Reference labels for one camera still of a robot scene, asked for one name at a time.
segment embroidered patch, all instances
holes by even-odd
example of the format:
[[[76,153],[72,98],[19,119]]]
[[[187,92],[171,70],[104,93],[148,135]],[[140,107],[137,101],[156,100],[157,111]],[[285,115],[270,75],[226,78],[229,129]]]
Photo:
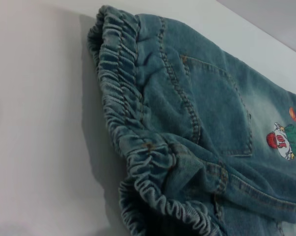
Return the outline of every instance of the embroidered patch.
[[[281,156],[292,160],[296,156],[296,126],[289,124],[285,128],[274,123],[274,131],[267,135],[267,143],[273,149],[278,149]]]
[[[290,116],[296,122],[296,113],[295,113],[293,107],[290,107]]]

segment faded denim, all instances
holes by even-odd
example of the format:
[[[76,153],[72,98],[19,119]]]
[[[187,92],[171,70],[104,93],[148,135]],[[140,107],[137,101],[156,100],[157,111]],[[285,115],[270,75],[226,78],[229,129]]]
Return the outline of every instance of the faded denim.
[[[295,94],[158,16],[103,6],[88,46],[133,236],[296,235]]]

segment blue denim garment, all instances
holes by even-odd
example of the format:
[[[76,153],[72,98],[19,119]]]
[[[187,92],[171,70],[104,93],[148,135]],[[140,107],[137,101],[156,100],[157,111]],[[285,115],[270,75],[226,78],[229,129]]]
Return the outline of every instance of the blue denim garment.
[[[103,6],[88,46],[133,236],[296,235],[295,94],[158,16]]]

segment back pocket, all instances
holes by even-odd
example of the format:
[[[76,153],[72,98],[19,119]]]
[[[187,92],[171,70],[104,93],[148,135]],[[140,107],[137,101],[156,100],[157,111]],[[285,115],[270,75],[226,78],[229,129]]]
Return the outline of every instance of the back pocket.
[[[251,115],[239,89],[225,70],[181,56],[195,99],[202,134],[220,155],[252,154]]]

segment white wall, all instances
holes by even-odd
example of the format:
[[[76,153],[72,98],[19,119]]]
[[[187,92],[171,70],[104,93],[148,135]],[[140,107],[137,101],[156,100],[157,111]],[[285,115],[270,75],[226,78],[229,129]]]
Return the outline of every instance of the white wall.
[[[296,51],[296,0],[218,0]]]
[[[0,0],[0,236],[128,235],[85,47],[103,4],[184,21],[296,92],[296,53],[215,1]]]

